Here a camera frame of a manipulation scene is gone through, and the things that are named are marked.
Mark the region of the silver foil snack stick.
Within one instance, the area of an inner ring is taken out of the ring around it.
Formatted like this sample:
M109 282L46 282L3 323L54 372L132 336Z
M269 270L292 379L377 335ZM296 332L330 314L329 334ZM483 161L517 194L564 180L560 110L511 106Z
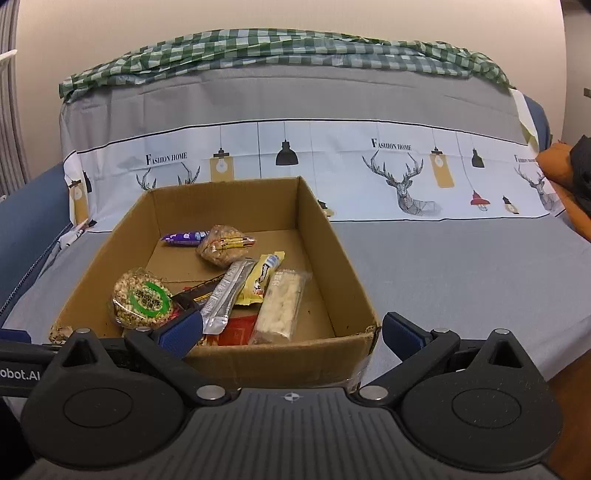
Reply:
M204 329L202 329L204 335L219 335L224 330L236 298L255 265L255 259L246 258L235 261L229 266L221 282L200 310L202 321L204 321Z

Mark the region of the black soda cracker packet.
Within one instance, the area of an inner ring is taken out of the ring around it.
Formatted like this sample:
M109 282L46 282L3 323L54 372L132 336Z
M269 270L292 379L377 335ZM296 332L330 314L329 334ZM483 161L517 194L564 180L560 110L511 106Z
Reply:
M173 295L172 300L183 310L201 310L222 278L222 275L218 275L193 287L186 287Z

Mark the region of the black garment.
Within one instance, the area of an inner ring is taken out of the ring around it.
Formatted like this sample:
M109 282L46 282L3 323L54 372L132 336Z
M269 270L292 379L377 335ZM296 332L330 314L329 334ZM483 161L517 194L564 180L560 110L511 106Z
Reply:
M570 151L573 194L581 208L591 216L591 138L583 135Z

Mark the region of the red white snack packet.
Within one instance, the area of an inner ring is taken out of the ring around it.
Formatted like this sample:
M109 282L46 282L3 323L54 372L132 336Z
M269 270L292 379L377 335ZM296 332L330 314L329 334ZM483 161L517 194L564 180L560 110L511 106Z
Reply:
M204 335L197 342L198 346L240 346L249 344L256 315L230 318L219 335Z

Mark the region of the brown cardboard box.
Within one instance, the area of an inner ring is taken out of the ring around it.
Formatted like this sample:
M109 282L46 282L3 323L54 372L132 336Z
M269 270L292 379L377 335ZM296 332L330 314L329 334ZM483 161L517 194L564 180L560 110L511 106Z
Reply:
M107 236L50 331L162 347L225 388L352 379L380 323L301 178L198 183L142 194Z

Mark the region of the yellow snack bar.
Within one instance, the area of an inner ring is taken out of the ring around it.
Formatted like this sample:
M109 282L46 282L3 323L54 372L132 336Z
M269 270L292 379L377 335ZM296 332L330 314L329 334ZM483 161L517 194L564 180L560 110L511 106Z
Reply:
M284 257L286 257L286 253L283 251L275 251L260 256L259 261L256 262L256 265L247 276L235 304L238 306L262 304L270 278L273 277L277 268L283 263Z

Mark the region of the purple candy wrapper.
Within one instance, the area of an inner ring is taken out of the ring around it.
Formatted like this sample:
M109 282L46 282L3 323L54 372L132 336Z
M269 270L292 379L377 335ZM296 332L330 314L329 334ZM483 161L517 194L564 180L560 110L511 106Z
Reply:
M207 239L208 231L188 231L164 235L161 239L170 246L197 247Z

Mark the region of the grey deer print sofa cover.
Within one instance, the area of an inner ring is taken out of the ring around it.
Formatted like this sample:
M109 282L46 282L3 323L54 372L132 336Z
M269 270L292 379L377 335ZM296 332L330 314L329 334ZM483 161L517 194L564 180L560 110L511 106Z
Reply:
M590 244L537 156L543 108L470 78L246 67L63 105L71 227L2 321L37 343L117 223L167 186L301 178L379 313L513 330L553 377L590 348Z

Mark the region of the white nougat bar packet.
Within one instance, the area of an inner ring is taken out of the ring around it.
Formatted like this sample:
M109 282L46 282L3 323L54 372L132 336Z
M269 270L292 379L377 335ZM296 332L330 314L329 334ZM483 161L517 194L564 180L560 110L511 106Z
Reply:
M249 344L283 344L293 339L301 299L311 274L280 269L270 278Z

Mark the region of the green checkered cloth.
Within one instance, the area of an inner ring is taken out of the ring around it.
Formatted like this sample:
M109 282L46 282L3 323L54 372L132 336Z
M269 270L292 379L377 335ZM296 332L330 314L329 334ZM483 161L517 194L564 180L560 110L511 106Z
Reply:
M406 71L512 86L490 57L446 42L382 40L297 29L218 29L127 52L73 74L58 86L65 103L102 87L142 86L211 70L267 65Z

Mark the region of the round grain cake packet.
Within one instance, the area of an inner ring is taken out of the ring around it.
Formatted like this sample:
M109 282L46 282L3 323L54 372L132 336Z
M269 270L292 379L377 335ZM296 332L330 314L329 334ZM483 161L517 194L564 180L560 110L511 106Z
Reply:
M115 322L124 329L156 329L174 312L169 289L144 268L131 269L115 282L112 305Z

